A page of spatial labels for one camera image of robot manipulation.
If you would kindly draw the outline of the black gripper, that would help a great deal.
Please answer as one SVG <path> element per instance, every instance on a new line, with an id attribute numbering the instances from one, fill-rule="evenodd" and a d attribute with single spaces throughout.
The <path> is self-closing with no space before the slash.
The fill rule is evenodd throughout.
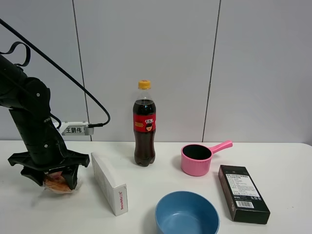
<path id="1" fill-rule="evenodd" d="M 78 183 L 78 166 L 87 167 L 89 156 L 67 149 L 49 114 L 32 114 L 22 109 L 10 109 L 9 112 L 27 149 L 27 152 L 12 154 L 8 159 L 10 165 L 25 166 L 21 175 L 41 187 L 43 171 L 66 167 L 61 176 L 69 189 L 74 190 Z"/>

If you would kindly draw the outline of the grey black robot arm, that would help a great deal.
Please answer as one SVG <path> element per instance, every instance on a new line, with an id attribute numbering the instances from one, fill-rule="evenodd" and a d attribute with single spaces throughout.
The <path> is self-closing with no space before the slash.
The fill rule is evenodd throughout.
<path id="1" fill-rule="evenodd" d="M 10 165 L 22 165 L 21 175 L 40 186 L 46 175 L 60 172 L 69 189 L 75 189 L 78 167 L 89 165 L 88 154 L 67 149 L 51 120 L 49 88 L 4 56 L 0 58 L 0 104 L 9 109 L 27 149 L 12 154 Z"/>

